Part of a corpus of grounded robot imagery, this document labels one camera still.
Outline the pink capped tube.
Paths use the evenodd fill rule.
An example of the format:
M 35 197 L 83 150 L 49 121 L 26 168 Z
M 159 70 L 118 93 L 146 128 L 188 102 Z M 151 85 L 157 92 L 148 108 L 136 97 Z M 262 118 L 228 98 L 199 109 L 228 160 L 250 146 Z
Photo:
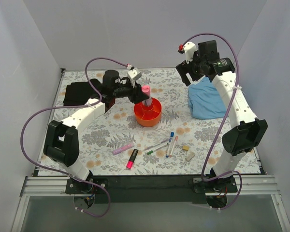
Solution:
M 142 86 L 142 92 L 148 96 L 148 98 L 144 101 L 142 101 L 143 106 L 150 107 L 152 104 L 152 98 L 151 98 L 151 89 L 149 85 Z

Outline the orange round organizer container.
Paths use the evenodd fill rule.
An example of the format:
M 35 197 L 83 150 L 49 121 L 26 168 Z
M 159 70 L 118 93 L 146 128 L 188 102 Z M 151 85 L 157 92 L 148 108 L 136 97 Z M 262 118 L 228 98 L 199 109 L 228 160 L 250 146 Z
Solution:
M 133 110 L 137 122 L 144 127 L 153 127 L 161 120 L 162 105 L 156 98 L 152 98 L 152 104 L 149 107 L 138 103 L 134 106 Z

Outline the lilac highlighter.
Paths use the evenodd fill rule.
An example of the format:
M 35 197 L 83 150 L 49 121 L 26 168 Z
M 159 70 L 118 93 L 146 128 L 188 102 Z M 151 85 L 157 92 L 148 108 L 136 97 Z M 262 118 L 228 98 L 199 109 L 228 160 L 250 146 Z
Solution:
M 119 147 L 119 148 L 113 150 L 113 151 L 112 151 L 112 154 L 113 154 L 113 155 L 117 155 L 117 154 L 119 154 L 119 153 L 121 153 L 121 152 L 124 152 L 124 151 L 126 151 L 126 150 L 131 149 L 132 147 L 134 147 L 134 143 L 129 143 L 129 144 L 127 144 L 127 145 L 124 145 L 124 146 L 122 146 L 122 147 Z

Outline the purple gel pen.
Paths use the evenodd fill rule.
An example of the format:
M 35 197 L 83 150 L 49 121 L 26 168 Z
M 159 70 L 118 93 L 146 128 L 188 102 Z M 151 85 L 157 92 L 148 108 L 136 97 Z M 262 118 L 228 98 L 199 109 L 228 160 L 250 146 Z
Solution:
M 150 145 L 150 146 L 144 148 L 144 151 L 147 151 L 147 150 L 149 150 L 149 149 L 151 149 L 151 148 L 153 148 L 153 147 L 159 146 L 159 145 L 161 145 L 161 144 L 163 144 L 163 143 L 166 143 L 166 142 L 168 142 L 168 141 L 169 141 L 168 138 L 167 138 L 167 139 L 164 139 L 164 140 L 162 140 L 162 141 L 160 141 L 160 142 L 158 142 L 158 143 L 156 143 L 156 144 L 154 144 L 154 145 Z

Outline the green pen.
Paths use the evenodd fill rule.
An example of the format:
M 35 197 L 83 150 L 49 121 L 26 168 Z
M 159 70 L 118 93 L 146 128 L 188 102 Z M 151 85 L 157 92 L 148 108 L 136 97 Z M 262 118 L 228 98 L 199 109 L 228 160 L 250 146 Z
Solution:
M 152 153 L 154 153 L 154 152 L 156 152 L 156 151 L 158 151 L 158 150 L 160 150 L 160 149 L 162 149 L 162 148 L 167 147 L 168 145 L 169 145 L 169 143 L 165 143 L 165 144 L 159 146 L 158 148 L 155 148 L 155 149 L 153 149 L 153 150 L 148 151 L 146 154 L 147 154 L 147 155 L 150 155 L 150 154 L 152 154 Z

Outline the black pink highlighter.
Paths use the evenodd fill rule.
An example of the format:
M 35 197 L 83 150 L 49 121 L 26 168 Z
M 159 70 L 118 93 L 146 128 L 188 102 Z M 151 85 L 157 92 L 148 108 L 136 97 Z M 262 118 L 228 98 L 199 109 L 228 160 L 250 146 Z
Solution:
M 133 152 L 132 152 L 132 154 L 131 154 L 131 156 L 129 158 L 129 161 L 128 161 L 127 165 L 126 165 L 127 169 L 131 169 L 132 168 L 132 166 L 134 164 L 134 161 L 135 161 L 135 159 L 137 157 L 138 151 L 139 151 L 138 149 L 134 149 L 133 150 Z

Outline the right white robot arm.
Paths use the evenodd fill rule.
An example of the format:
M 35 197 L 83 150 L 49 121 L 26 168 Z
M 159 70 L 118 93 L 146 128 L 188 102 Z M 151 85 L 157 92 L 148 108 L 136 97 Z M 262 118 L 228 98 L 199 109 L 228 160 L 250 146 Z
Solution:
M 238 85 L 238 74 L 232 61 L 220 57 L 215 40 L 199 44 L 186 42 L 179 46 L 178 52 L 186 57 L 176 66 L 183 83 L 190 85 L 188 74 L 193 81 L 207 77 L 227 108 L 231 130 L 222 136 L 224 150 L 209 176 L 202 175 L 195 181 L 195 186 L 200 189 L 220 192 L 229 184 L 235 184 L 233 172 L 236 166 L 259 145 L 268 124 L 251 110 Z

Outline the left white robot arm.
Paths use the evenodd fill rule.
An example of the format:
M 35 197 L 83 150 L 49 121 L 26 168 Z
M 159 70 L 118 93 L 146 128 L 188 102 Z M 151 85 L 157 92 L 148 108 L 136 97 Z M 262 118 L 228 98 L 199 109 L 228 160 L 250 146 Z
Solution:
M 132 68 L 125 77 L 118 71 L 107 70 L 102 81 L 88 80 L 94 91 L 88 101 L 71 116 L 48 124 L 43 154 L 57 162 L 67 175 L 77 179 L 76 187 L 82 193 L 93 189 L 92 172 L 79 160 L 79 134 L 96 118 L 105 114 L 117 98 L 127 97 L 137 104 L 148 99 L 137 80 L 142 76 L 137 68 Z

